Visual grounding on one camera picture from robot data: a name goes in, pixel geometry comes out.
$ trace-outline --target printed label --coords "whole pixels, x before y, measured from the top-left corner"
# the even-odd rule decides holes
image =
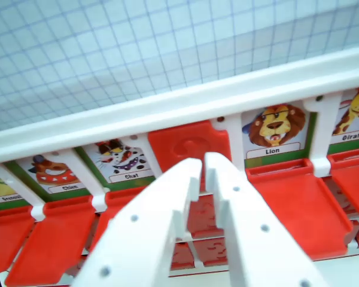
[[[119,139],[86,145],[83,150],[110,184],[153,175],[142,150]]]
[[[264,157],[271,154],[282,154],[283,152],[300,150],[300,143],[289,143],[285,145],[276,146],[273,148],[262,148],[247,152],[246,158]]]
[[[245,158],[265,157],[305,148],[310,113],[302,102],[244,112]]]
[[[359,139],[359,88],[343,92],[331,143]]]
[[[85,188],[65,163],[47,160],[42,155],[22,158],[16,162],[50,194]]]
[[[0,202],[22,199],[9,185],[0,178]]]

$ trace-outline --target dog card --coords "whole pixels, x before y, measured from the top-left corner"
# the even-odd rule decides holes
[[[0,203],[23,199],[0,178]]]
[[[65,163],[47,160],[40,154],[16,163],[49,194],[85,188]]]
[[[119,139],[82,148],[110,184],[153,176],[142,150],[124,145]]]
[[[343,92],[331,143],[359,139],[359,88]]]
[[[242,114],[245,158],[304,149],[310,113],[302,101],[267,106]]]

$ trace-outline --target white plastic bar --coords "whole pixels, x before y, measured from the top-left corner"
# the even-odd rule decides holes
[[[359,87],[359,48],[0,132],[0,163]]]
[[[154,151],[151,148],[151,145],[148,140],[147,133],[140,133],[139,135],[125,136],[120,138],[121,142],[132,146],[134,148],[140,148],[144,152],[146,160],[153,171],[153,174],[156,178],[158,178],[162,174],[161,167],[154,155]]]
[[[86,166],[81,157],[79,157],[73,149],[63,149],[44,154],[44,157],[50,161],[57,160],[65,163],[93,196],[92,206],[96,209],[96,211],[103,212],[107,209],[107,204],[105,203],[105,193],[109,191],[109,189],[102,186],[102,184]]]
[[[258,191],[223,155],[205,156],[206,190],[214,193],[233,287],[328,286]]]
[[[31,215],[36,221],[42,221],[45,218],[42,211],[45,205],[44,200],[42,200],[2,164],[0,164],[0,178],[33,206]]]
[[[212,120],[212,125],[218,130],[226,130],[229,134],[230,152],[232,153],[232,162],[239,169],[245,169],[245,157],[242,149],[244,141],[242,137],[242,114],[227,115],[222,122],[218,118]]]
[[[310,112],[317,112],[314,134],[312,136],[309,158],[314,166],[314,175],[322,178],[330,174],[331,164],[327,159],[331,136],[339,110],[342,92],[325,94],[321,100],[312,97],[303,101]]]
[[[175,239],[198,200],[202,162],[188,158],[125,206],[100,238],[72,287],[168,286]]]

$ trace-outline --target white plastic stand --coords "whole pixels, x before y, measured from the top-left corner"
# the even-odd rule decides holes
[[[78,286],[168,286],[175,239],[198,200],[202,162],[178,163],[124,207],[73,282]]]
[[[44,220],[42,209],[45,202],[2,164],[0,164],[0,178],[33,206],[31,215],[36,221]]]
[[[44,157],[51,161],[60,160],[65,163],[77,178],[85,185],[89,193],[93,196],[92,206],[96,212],[103,212],[107,209],[105,203],[105,193],[109,191],[101,185],[93,175],[84,161],[76,154],[73,149],[63,149],[56,152],[44,154]]]
[[[206,190],[214,193],[233,287],[328,286],[262,196],[227,158],[208,152],[205,164]]]
[[[314,166],[314,175],[318,178],[330,175],[331,164],[327,159],[327,152],[342,94],[340,91],[325,94],[321,100],[311,97],[303,101],[303,106],[308,111],[318,113],[309,154],[309,159]]]

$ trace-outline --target blue grid paper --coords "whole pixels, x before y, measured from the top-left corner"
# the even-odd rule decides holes
[[[0,130],[359,46],[359,0],[0,0]]]

